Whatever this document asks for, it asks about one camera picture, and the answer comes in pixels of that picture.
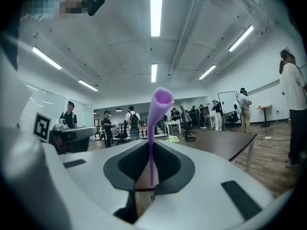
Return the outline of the rolling whiteboard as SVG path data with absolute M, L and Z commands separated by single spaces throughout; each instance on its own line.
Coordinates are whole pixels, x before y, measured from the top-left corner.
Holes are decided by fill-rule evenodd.
M 235 112 L 234 102 L 237 101 L 238 94 L 237 91 L 228 91 L 218 93 L 219 103 L 221 104 L 221 109 L 223 112 L 223 131 L 226 131 L 226 120 L 231 113 Z M 238 114 L 239 121 L 241 120 L 241 114 Z

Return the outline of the purple straw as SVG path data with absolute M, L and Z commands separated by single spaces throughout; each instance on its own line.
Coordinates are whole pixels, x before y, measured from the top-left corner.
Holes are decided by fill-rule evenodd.
M 154 127 L 161 120 L 173 103 L 172 93 L 159 87 L 154 90 L 147 120 L 147 142 L 149 151 L 150 186 L 154 185 Z

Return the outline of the white table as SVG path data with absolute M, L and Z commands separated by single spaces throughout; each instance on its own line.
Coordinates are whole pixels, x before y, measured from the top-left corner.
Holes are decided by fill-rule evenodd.
M 167 135 L 170 136 L 170 129 L 171 129 L 171 126 L 172 125 L 177 125 L 177 129 L 178 129 L 178 132 L 179 134 L 182 134 L 181 132 L 181 122 L 180 120 L 176 120 L 176 121 L 166 121 L 164 122 L 164 125 L 167 129 Z

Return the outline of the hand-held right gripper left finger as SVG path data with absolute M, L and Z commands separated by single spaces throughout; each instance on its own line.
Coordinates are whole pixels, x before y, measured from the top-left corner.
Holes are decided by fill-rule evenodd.
M 51 144 L 42 144 L 51 178 L 68 212 L 69 230 L 150 230 L 143 218 L 130 224 L 114 216 L 125 207 L 128 192 L 115 189 L 103 172 L 109 158 L 143 144 L 135 141 L 63 155 L 58 155 Z

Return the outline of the black desk lamp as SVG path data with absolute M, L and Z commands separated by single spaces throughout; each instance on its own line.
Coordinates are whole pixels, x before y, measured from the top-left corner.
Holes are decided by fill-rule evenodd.
M 184 109 L 183 105 L 181 105 L 180 108 L 181 108 L 181 111 L 182 111 L 182 120 L 183 120 L 183 127 L 184 127 L 184 132 L 183 132 L 184 140 L 187 141 L 187 142 L 196 141 L 196 138 L 192 136 L 193 132 L 191 132 L 192 119 L 190 118 L 190 116 L 188 115 L 186 110 Z

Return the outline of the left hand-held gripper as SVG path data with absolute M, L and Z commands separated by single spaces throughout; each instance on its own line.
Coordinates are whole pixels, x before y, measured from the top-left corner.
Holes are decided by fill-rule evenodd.
M 95 126 L 74 128 L 72 130 L 71 144 L 62 131 L 69 130 L 64 119 L 52 118 L 43 113 L 37 112 L 34 121 L 33 134 L 41 142 L 51 144 L 58 154 L 85 152 L 88 150 L 90 137 L 97 134 Z

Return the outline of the black office chair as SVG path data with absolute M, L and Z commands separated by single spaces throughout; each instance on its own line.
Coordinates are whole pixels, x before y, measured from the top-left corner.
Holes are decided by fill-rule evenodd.
M 128 141 L 126 140 L 126 138 L 128 137 L 128 134 L 127 134 L 127 121 L 126 120 L 124 120 L 123 125 L 121 126 L 121 128 L 123 128 L 123 129 L 116 135 L 116 138 L 118 138 L 118 142 L 116 143 L 116 145 L 121 145 L 121 144 L 128 143 Z
M 239 117 L 237 112 L 233 112 L 226 120 L 226 128 L 238 127 L 239 125 Z

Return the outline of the black metal railing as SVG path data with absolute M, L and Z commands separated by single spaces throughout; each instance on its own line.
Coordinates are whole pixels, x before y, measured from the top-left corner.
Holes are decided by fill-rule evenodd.
M 118 123 L 117 121 L 114 121 L 114 120 L 111 121 L 111 123 L 114 125 L 114 127 L 111 128 L 111 131 L 112 131 L 111 141 L 118 140 L 118 138 L 116 138 L 116 135 L 123 129 L 121 128 L 121 126 L 123 125 L 123 122 Z M 105 135 L 105 131 L 102 125 L 102 119 L 101 120 L 95 119 L 94 123 L 95 123 L 96 128 L 98 129 L 98 133 L 94 136 L 94 139 L 96 141 L 99 141 L 99 140 L 106 141 L 106 135 Z M 140 122 L 139 131 L 140 131 L 140 138 L 147 139 L 147 120 Z M 154 137 L 155 138 L 166 137 L 167 136 L 166 132 L 167 132 L 167 129 L 165 129 L 164 122 L 159 121 L 154 128 Z M 128 134 L 128 137 L 126 138 L 126 140 L 131 140 L 129 126 L 127 126 L 127 134 Z

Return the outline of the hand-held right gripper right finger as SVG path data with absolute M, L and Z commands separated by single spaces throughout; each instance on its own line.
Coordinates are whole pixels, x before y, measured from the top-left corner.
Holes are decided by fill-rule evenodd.
M 292 194 L 289 190 L 274 199 L 248 173 L 228 160 L 184 145 L 158 144 L 190 157 L 195 164 L 191 181 L 178 193 L 155 195 L 155 199 L 135 226 L 145 230 L 260 230 L 281 211 Z M 258 204 L 261 211 L 244 220 L 222 183 L 235 181 Z

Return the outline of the small wooden high table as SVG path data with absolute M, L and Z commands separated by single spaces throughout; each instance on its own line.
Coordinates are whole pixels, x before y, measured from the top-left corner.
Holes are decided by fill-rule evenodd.
M 267 114 L 266 114 L 266 110 L 268 108 L 271 108 L 271 104 L 270 105 L 267 105 L 267 106 L 258 106 L 257 109 L 261 109 L 263 110 L 263 114 L 264 114 L 264 124 L 261 126 L 261 127 L 264 127 L 264 128 L 267 128 L 270 126 L 270 124 L 268 123 L 267 121 Z

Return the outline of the white desk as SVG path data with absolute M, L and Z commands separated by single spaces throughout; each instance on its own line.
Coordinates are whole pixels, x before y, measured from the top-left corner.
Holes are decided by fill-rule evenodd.
M 211 129 L 216 129 L 216 123 L 218 122 L 218 119 L 216 118 L 216 114 L 213 115 L 206 115 L 205 121 L 208 121 L 210 123 Z

